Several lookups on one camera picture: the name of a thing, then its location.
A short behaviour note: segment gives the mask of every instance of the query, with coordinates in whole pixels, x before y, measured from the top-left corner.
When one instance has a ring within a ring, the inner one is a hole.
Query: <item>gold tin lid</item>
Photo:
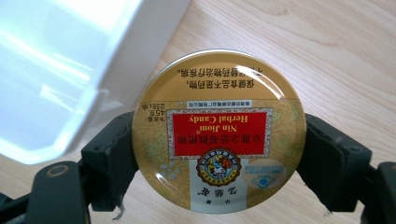
[[[245,53],[206,50],[165,67],[134,113],[140,171],[164,198],[196,212],[237,212],[274,195],[304,150],[296,92]]]

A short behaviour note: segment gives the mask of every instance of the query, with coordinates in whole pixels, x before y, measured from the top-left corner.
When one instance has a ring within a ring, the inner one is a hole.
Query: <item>lid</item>
[[[274,68],[231,50],[171,63],[134,113],[134,154],[164,198],[202,213],[262,203],[295,171],[304,150],[301,102]]]

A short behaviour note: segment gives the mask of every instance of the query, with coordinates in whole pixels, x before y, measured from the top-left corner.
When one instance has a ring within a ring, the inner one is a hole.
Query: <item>logo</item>
[[[241,159],[230,150],[215,148],[207,151],[197,165],[198,176],[210,186],[226,186],[239,176]]]

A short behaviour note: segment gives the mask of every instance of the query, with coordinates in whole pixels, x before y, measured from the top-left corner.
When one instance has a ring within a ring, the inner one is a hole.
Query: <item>tin can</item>
[[[164,198],[211,214],[264,202],[289,180],[304,151],[299,97],[273,67],[212,49],[165,67],[134,113],[134,154]]]

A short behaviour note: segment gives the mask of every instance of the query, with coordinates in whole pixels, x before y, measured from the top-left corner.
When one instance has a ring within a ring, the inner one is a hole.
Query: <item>wood grain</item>
[[[271,64],[297,90],[306,113],[370,148],[373,166],[396,161],[396,2],[191,1],[153,74],[201,49],[240,50]],[[11,197],[29,192],[45,165],[0,157],[0,191]],[[359,203],[355,213],[329,214],[298,174],[268,201],[229,215],[179,208],[140,173],[124,201],[117,223],[360,223],[363,208]],[[93,223],[114,223],[117,211],[91,215]]]

